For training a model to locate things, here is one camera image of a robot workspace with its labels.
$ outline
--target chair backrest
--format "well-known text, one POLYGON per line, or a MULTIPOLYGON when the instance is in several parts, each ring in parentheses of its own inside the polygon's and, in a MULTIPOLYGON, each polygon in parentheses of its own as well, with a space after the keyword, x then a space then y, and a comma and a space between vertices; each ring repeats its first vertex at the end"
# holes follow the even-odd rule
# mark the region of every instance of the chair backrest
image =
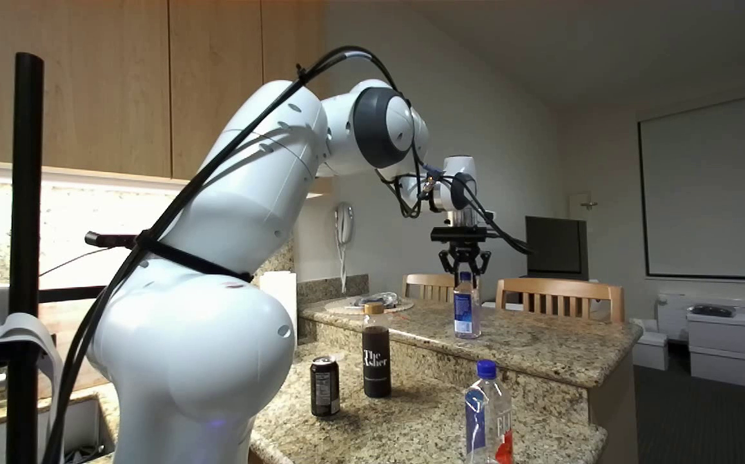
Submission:
POLYGON ((624 291, 612 284, 501 279, 496 306, 505 310, 514 295, 523 304, 523 312, 624 322, 624 291))
POLYGON ((450 295, 453 295, 450 273, 408 273, 401 279, 401 299, 450 301, 450 295))

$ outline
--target soda can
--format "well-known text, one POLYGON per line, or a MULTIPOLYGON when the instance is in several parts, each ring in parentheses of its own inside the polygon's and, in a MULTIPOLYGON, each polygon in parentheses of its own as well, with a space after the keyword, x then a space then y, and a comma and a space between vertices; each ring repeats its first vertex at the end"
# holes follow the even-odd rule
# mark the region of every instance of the soda can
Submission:
POLYGON ((329 355, 311 361, 311 414, 329 418, 340 411, 340 366, 329 355))

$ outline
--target ceiling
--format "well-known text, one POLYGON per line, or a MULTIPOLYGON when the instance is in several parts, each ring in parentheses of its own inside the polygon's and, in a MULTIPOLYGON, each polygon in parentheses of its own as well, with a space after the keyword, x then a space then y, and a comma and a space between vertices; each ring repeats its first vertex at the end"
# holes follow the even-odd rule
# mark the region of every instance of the ceiling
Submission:
POLYGON ((413 0, 556 108, 745 72, 745 0, 413 0))

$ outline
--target water bottle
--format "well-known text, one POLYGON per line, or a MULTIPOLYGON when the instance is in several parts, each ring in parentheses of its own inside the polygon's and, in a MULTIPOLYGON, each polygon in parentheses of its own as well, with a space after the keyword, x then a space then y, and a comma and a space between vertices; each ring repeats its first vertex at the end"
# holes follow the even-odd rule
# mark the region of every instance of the water bottle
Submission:
POLYGON ((478 380, 463 393, 467 436, 463 456, 469 464, 511 464, 514 431, 511 401, 497 384, 497 364, 483 357, 474 364, 478 380))
POLYGON ((381 304, 363 304, 363 392, 391 397, 390 325, 381 304))
POLYGON ((458 273, 453 286, 453 335, 480 338, 480 293, 467 270, 458 273))

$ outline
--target television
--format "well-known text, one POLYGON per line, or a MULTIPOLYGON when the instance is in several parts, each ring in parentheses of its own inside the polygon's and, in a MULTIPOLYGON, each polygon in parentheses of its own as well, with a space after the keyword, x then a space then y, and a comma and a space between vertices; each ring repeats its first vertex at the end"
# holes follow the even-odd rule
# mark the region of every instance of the television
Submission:
POLYGON ((585 222, 525 215, 525 275, 588 281, 585 222))

